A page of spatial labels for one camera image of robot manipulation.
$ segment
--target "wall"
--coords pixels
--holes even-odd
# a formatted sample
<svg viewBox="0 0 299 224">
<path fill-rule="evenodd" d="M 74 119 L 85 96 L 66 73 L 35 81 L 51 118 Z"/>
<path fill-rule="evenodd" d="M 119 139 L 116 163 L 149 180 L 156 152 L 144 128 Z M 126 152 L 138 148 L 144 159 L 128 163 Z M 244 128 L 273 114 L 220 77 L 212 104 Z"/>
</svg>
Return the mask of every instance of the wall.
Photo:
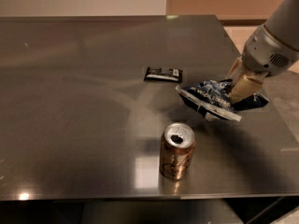
<svg viewBox="0 0 299 224">
<path fill-rule="evenodd" d="M 216 14 L 220 20 L 267 19 L 283 0 L 167 0 L 167 14 Z"/>
<path fill-rule="evenodd" d="M 0 0 L 0 16 L 164 15 L 166 0 Z"/>
</svg>

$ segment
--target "black vent grille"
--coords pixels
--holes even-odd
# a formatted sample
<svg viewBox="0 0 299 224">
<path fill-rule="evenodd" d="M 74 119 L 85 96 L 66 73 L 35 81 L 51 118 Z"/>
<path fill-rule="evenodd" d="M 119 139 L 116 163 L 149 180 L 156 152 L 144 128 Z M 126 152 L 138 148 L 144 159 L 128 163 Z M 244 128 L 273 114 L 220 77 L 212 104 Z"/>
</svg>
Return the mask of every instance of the black vent grille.
<svg viewBox="0 0 299 224">
<path fill-rule="evenodd" d="M 270 63 L 279 68 L 287 66 L 289 62 L 290 60 L 286 56 L 281 54 L 276 53 L 270 56 Z"/>
</svg>

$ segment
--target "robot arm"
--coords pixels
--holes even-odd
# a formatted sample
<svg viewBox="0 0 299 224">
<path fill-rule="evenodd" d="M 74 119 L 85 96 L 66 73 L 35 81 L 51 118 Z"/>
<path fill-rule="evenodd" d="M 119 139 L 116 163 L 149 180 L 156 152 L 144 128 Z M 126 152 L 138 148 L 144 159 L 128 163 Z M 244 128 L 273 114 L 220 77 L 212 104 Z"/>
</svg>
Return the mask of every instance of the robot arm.
<svg viewBox="0 0 299 224">
<path fill-rule="evenodd" d="M 299 0 L 284 0 L 272 16 L 247 40 L 228 78 L 235 104 L 263 87 L 266 77 L 286 71 L 299 60 Z"/>
</svg>

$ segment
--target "gray table surface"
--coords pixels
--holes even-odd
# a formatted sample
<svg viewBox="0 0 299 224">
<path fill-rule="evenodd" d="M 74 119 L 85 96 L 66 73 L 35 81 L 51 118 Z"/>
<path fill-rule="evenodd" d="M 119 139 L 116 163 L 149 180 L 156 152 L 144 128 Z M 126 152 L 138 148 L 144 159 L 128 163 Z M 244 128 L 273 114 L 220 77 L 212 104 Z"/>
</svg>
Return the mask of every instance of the gray table surface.
<svg viewBox="0 0 299 224">
<path fill-rule="evenodd" d="M 205 121 L 181 86 L 225 78 L 234 44 L 215 16 L 0 20 L 0 200 L 222 198 L 299 194 L 299 145 L 273 103 Z M 179 182 L 158 170 L 173 122 L 194 128 Z"/>
</svg>

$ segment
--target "soda can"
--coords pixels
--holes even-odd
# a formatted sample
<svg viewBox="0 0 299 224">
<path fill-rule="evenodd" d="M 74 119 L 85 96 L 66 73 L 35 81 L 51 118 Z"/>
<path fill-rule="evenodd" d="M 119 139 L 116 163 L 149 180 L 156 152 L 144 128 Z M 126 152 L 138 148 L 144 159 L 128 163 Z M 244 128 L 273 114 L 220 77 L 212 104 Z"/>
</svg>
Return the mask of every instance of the soda can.
<svg viewBox="0 0 299 224">
<path fill-rule="evenodd" d="M 180 180 L 186 175 L 195 149 L 195 134 L 184 123 L 169 125 L 161 137 L 160 172 L 167 178 Z"/>
</svg>

